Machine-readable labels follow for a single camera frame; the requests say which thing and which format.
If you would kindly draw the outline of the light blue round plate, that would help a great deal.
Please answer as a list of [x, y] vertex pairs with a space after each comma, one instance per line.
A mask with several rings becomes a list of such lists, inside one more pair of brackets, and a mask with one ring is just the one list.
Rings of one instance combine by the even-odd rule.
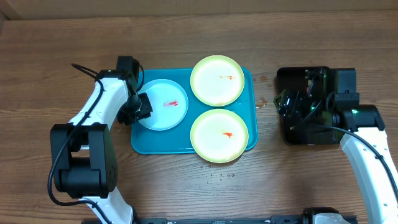
[[188, 110], [188, 96], [177, 83], [168, 79], [152, 80], [142, 87], [139, 93], [146, 93], [152, 112], [150, 117], [139, 123], [154, 131], [171, 129], [181, 122]]

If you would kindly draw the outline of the yellow-green plate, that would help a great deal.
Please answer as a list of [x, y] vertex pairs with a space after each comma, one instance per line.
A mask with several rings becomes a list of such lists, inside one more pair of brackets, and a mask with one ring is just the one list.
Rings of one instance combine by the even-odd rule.
[[245, 76], [241, 66], [224, 55], [201, 59], [190, 75], [193, 94], [209, 106], [226, 106], [239, 98], [244, 90]]
[[249, 131], [236, 113], [226, 109], [208, 110], [193, 122], [190, 142], [204, 160], [227, 163], [237, 159], [246, 149]]

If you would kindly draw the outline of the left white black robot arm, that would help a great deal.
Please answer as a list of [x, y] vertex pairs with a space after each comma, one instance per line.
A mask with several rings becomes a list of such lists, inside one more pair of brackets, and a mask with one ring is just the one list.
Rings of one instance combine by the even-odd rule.
[[89, 206], [98, 223], [139, 223], [116, 187], [118, 164], [110, 130], [114, 121], [130, 125], [151, 116], [149, 98], [140, 92], [144, 69], [132, 56], [118, 57], [114, 70], [72, 66], [92, 77], [95, 88], [75, 117], [50, 130], [49, 198], [58, 206]]

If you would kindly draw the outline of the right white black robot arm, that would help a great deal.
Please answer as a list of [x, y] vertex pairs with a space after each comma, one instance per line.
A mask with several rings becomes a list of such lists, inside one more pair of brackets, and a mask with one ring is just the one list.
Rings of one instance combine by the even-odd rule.
[[374, 105], [362, 105], [354, 68], [285, 67], [276, 75], [284, 141], [339, 144], [363, 196], [369, 223], [397, 223], [397, 169], [385, 124]]

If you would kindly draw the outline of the black rectangular water tray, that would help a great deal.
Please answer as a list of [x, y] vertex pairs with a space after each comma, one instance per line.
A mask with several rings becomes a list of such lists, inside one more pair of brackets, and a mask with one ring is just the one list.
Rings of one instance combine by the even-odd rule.
[[310, 113], [304, 117], [280, 115], [282, 134], [288, 144], [328, 145], [338, 143], [343, 127], [341, 109], [356, 93], [353, 68], [284, 67], [276, 75], [277, 95], [284, 89], [302, 91], [313, 99]]

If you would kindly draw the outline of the teal plastic serving tray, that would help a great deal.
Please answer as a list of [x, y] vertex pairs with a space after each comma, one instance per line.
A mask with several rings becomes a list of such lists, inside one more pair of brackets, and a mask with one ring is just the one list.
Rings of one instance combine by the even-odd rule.
[[[157, 79], [172, 80], [179, 84], [186, 92], [188, 109], [185, 117], [176, 126], [164, 130], [154, 131], [144, 127], [139, 122], [132, 125], [131, 146], [140, 154], [189, 154], [194, 153], [197, 146], [209, 146], [220, 140], [222, 143], [237, 143], [244, 137], [244, 132], [234, 126], [228, 128], [205, 128], [204, 124], [195, 124], [195, 120], [204, 112], [213, 110], [213, 106], [202, 103], [192, 92], [190, 75], [192, 68], [166, 68], [146, 70], [144, 83]], [[258, 142], [259, 131], [254, 96], [254, 84], [251, 72], [242, 68], [245, 78], [244, 89], [239, 98], [224, 106], [238, 115], [248, 129], [248, 143], [246, 150], [252, 149]]]

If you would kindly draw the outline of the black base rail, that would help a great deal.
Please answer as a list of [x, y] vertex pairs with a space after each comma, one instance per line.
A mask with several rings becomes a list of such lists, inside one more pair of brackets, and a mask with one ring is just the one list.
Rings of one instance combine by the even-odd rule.
[[141, 218], [143, 224], [303, 224], [309, 223], [300, 215], [274, 215], [269, 218], [232, 218], [232, 219], [183, 219], [167, 220], [166, 218]]

